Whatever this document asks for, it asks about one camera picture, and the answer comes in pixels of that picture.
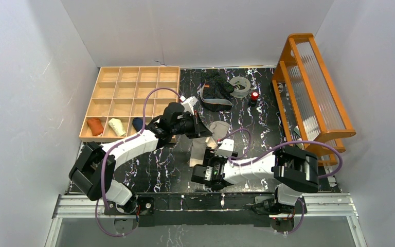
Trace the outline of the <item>grey beige underwear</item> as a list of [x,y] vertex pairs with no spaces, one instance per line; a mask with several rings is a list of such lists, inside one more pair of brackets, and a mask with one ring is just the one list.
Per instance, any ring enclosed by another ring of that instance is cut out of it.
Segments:
[[204,154],[207,147],[215,149],[217,140],[225,137],[230,128],[230,124],[224,121],[214,121],[207,128],[211,131],[212,136],[201,137],[192,140],[192,148],[189,160],[189,167],[203,164]]

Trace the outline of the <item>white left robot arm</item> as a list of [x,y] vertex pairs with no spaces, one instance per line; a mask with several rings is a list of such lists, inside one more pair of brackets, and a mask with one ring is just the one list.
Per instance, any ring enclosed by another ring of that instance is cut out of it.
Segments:
[[90,142],[69,172],[69,179],[91,200],[128,205],[135,194],[113,179],[117,166],[144,153],[155,151],[171,142],[172,137],[185,135],[189,139],[211,137],[199,114],[186,109],[185,104],[171,102],[162,115],[155,117],[140,132],[106,145]]

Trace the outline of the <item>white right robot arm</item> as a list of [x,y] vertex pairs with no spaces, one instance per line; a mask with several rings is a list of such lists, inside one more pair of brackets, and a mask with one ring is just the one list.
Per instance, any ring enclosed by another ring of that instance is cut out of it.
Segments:
[[273,197],[251,206],[257,214],[267,215],[293,213],[303,193],[319,191],[318,160],[312,153],[284,146],[258,161],[254,158],[230,160],[237,156],[231,147],[207,147],[202,164],[193,168],[191,180],[212,190],[221,190],[246,180],[275,179],[279,184]]

